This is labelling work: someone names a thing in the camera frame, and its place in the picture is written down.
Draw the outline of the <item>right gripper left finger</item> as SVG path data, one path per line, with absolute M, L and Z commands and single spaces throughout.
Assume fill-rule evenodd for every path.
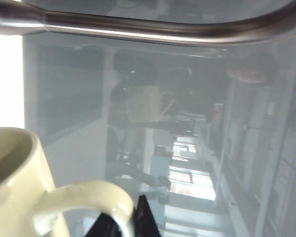
M 121 237 L 121 231 L 114 219 L 101 213 L 89 229 L 88 237 Z

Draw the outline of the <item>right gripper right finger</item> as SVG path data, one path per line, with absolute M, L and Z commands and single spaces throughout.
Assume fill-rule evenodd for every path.
M 161 237 L 145 195 L 138 197 L 137 207 L 134 209 L 133 221 L 135 237 Z

